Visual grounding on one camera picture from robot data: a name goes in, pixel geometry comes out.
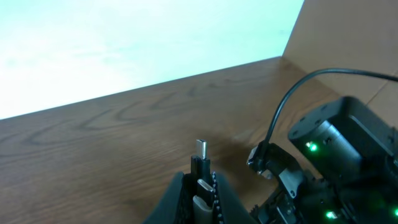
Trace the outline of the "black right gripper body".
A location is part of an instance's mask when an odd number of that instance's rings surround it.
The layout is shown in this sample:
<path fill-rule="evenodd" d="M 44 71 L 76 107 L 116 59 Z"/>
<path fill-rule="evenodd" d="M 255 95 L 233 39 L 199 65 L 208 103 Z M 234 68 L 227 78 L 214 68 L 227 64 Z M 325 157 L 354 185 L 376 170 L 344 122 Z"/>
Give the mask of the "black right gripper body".
<path fill-rule="evenodd" d="M 274 143 L 257 146 L 278 186 L 263 204 L 253 207 L 250 216 L 258 223 L 313 223 L 312 211 L 300 204 L 299 190 L 306 186 L 307 177 L 296 158 Z"/>

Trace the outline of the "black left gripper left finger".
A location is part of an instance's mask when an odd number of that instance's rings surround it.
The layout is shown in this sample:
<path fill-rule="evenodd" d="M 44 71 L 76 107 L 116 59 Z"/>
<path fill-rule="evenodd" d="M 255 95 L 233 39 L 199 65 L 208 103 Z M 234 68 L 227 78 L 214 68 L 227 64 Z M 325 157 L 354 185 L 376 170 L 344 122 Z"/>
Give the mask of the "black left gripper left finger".
<path fill-rule="evenodd" d="M 144 220 L 143 224 L 171 224 L 174 223 L 183 187 L 183 172 L 174 175 L 161 200 Z"/>

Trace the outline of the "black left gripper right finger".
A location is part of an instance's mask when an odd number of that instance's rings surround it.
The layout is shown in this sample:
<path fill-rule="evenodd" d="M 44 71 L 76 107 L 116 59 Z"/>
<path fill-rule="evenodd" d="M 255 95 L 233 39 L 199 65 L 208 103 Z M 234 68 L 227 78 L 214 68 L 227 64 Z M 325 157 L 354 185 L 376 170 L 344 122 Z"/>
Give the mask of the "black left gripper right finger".
<path fill-rule="evenodd" d="M 214 173 L 214 223 L 257 224 L 221 173 Z"/>

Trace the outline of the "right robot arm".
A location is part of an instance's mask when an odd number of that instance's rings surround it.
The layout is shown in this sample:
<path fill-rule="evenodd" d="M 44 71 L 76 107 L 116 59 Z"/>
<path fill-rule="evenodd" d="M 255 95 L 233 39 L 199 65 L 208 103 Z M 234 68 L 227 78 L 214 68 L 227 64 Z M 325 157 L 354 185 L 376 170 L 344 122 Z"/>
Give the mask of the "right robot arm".
<path fill-rule="evenodd" d="M 397 130 L 358 99 L 345 96 L 305 115 L 289 141 L 316 178 L 274 143 L 255 147 L 248 166 L 273 175 L 275 192 L 247 211 L 214 176 L 216 223 L 396 223 Z"/>

